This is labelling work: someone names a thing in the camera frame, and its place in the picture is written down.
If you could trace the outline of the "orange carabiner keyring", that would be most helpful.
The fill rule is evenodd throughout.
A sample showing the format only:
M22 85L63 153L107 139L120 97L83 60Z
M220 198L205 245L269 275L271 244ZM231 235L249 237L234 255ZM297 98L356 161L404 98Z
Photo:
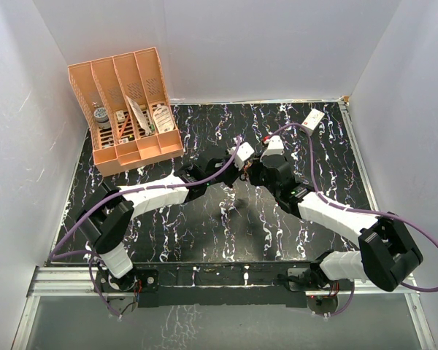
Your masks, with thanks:
M248 171L250 170L251 165L248 164L244 167L244 172L243 172L243 179L244 180L248 180L249 179L249 173Z

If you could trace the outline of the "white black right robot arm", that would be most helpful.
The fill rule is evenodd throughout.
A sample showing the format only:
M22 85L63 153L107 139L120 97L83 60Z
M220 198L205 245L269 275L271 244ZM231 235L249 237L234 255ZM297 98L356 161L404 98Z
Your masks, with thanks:
M423 262L404 223L321 199L313 187L296 179L285 156L256 157L246 173L250 183L265 187L284 212L332 230L357 246L351 252L323 253L300 275L306 284L328 289L338 280L358 279L392 292Z

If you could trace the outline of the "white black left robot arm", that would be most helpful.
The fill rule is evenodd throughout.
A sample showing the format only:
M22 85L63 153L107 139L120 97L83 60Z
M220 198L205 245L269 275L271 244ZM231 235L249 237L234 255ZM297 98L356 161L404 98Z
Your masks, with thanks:
M107 269L104 279L112 288L129 291L140 284L137 270L123 245L132 219L166 206L193 201L208 186L222 182L232 186L243 173L247 155L220 153L199 157L173 174L152 182L114 187L103 184L81 209L75 227L83 233Z

